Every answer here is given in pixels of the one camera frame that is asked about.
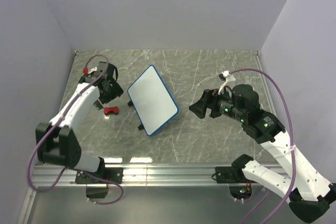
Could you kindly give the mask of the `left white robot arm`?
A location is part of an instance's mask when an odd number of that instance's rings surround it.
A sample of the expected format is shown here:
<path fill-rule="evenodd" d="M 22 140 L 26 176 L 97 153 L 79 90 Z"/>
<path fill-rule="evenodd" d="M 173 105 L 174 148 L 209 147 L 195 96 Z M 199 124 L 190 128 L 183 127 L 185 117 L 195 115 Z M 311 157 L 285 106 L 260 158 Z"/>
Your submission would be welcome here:
<path fill-rule="evenodd" d="M 104 104 L 123 94 L 117 79 L 116 66 L 104 61 L 99 62 L 95 71 L 83 70 L 66 105 L 48 123 L 39 123 L 36 127 L 39 161 L 88 172 L 87 176 L 94 183 L 104 181 L 107 172 L 104 159 L 84 152 L 76 131 L 92 106 L 102 109 Z"/>

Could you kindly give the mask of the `blue framed whiteboard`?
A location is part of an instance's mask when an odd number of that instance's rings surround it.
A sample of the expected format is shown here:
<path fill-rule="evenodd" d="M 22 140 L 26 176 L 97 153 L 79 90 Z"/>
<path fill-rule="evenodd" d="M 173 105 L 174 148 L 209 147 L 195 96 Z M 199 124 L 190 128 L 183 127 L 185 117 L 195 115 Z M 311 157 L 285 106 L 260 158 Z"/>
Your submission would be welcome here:
<path fill-rule="evenodd" d="M 148 66 L 128 87 L 129 106 L 133 106 L 147 136 L 153 136 L 180 109 L 154 65 Z"/>

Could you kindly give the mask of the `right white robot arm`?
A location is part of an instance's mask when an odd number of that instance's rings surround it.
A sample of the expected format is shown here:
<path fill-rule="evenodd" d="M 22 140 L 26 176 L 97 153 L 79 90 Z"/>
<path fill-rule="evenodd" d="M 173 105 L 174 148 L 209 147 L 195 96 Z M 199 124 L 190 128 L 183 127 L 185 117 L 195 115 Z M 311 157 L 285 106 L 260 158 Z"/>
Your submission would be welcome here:
<path fill-rule="evenodd" d="M 303 222 L 313 223 L 335 202 L 335 184 L 323 177 L 290 143 L 290 135 L 277 117 L 260 107 L 259 95 L 248 84 L 224 92 L 204 90 L 189 110 L 203 119 L 225 115 L 241 123 L 243 131 L 265 149 L 284 169 L 287 177 L 262 166 L 243 154 L 232 162 L 232 177 L 238 182 L 257 182 L 284 198 L 291 211 Z"/>

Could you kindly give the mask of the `small red eraser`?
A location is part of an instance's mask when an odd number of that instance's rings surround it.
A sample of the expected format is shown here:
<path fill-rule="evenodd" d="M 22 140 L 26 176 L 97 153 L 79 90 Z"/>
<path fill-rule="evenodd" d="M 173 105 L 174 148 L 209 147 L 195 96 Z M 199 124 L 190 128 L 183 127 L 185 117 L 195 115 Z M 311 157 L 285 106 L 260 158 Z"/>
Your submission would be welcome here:
<path fill-rule="evenodd" d="M 103 112 L 104 112 L 104 115 L 117 115 L 119 114 L 119 108 L 117 106 L 104 107 Z"/>

